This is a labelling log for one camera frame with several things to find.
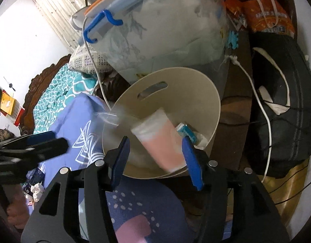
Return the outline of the beige round trash bin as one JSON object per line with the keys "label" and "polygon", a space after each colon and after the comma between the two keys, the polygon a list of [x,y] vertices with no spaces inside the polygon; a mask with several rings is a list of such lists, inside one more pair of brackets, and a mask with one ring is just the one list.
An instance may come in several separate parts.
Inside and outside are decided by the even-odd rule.
{"label": "beige round trash bin", "polygon": [[102,135],[103,151],[117,148],[124,136],[131,151],[124,176],[135,179],[169,178],[187,175],[183,166],[168,173],[161,169],[130,128],[159,108],[177,126],[183,122],[206,141],[201,144],[210,155],[220,120],[221,100],[214,82],[204,73],[187,67],[170,67],[153,72],[134,83],[115,102],[111,113],[118,115],[115,126],[105,124]]}

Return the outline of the clear plastic storage bin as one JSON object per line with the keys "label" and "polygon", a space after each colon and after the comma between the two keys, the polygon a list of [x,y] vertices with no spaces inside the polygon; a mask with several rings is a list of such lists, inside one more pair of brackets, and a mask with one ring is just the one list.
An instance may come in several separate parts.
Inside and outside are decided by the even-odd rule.
{"label": "clear plastic storage bin", "polygon": [[228,23],[223,0],[96,0],[80,45],[91,45],[127,82],[190,67],[223,93]]}

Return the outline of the orange shopping bag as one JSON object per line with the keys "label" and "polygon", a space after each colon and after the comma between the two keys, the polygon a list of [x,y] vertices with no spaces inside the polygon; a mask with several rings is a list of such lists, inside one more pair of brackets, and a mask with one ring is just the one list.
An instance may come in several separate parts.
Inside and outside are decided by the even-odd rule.
{"label": "orange shopping bag", "polygon": [[292,20],[277,0],[225,0],[225,6],[237,31],[249,28],[252,32],[295,36]]}

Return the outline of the beige floral curtain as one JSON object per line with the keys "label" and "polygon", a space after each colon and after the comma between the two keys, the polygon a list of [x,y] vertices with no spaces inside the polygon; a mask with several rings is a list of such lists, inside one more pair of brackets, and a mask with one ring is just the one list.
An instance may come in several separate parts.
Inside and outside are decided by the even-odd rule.
{"label": "beige floral curtain", "polygon": [[85,0],[33,1],[63,45],[73,53],[78,46],[81,32],[70,24],[70,19],[86,5]]}

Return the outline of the dark wooden headboard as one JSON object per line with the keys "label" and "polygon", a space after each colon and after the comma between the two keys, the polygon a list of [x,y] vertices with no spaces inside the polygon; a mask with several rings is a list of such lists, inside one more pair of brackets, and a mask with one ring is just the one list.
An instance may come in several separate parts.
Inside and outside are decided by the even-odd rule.
{"label": "dark wooden headboard", "polygon": [[29,91],[25,96],[25,102],[23,105],[25,111],[20,117],[19,130],[21,135],[33,133],[35,127],[33,117],[34,107],[60,68],[69,62],[70,57],[71,54],[62,57],[56,64],[50,65],[50,67],[44,69],[39,75],[31,80]]}

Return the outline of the teal patterned quilt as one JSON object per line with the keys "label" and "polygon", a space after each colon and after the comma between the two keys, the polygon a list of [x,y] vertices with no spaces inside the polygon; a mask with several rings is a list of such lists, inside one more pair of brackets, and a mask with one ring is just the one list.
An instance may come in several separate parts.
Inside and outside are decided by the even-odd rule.
{"label": "teal patterned quilt", "polygon": [[87,75],[63,65],[42,93],[33,109],[34,134],[49,131],[58,114],[64,110],[77,95],[91,95],[97,85],[97,77]]}

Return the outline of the black fabric bag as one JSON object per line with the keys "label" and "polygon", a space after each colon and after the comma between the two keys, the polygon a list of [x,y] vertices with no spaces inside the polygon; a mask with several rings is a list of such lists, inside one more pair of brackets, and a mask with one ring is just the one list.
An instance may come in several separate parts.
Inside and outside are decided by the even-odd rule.
{"label": "black fabric bag", "polygon": [[297,42],[250,35],[253,98],[243,154],[256,174],[281,179],[311,155],[311,71]]}

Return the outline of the yellow wall calendar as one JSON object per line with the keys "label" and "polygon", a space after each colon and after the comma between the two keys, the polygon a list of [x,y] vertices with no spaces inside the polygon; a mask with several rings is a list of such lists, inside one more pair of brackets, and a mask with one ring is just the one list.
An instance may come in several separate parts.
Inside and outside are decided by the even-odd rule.
{"label": "yellow wall calendar", "polygon": [[0,112],[16,127],[20,125],[21,117],[25,109],[20,103],[3,90],[0,101]]}

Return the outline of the blue patterned bed sheet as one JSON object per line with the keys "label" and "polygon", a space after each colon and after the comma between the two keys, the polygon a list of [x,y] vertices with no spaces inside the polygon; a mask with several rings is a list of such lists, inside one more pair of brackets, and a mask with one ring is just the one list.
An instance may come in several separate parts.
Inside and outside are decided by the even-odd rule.
{"label": "blue patterned bed sheet", "polygon": [[[42,186],[47,188],[62,167],[78,170],[104,157],[99,133],[103,123],[96,112],[105,111],[97,97],[79,94],[59,112],[47,129],[69,142],[67,153],[44,161],[39,169],[44,173]],[[189,228],[180,200],[157,180],[123,177],[113,192],[106,194],[112,226],[119,242],[192,242],[195,236]]]}

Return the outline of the grey checked pillow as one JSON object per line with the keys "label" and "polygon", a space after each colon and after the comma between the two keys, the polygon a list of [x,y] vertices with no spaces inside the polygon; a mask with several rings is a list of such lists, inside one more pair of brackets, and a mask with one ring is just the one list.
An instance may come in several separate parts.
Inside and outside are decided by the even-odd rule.
{"label": "grey checked pillow", "polygon": [[82,45],[78,46],[70,57],[69,63],[67,65],[70,70],[88,75],[95,74],[94,67],[96,67],[99,73],[106,73],[113,70],[111,65],[109,65],[108,62],[101,56],[101,54],[95,51],[92,46],[88,45],[88,49],[90,50],[90,54],[93,58],[95,66],[93,65],[85,45]]}

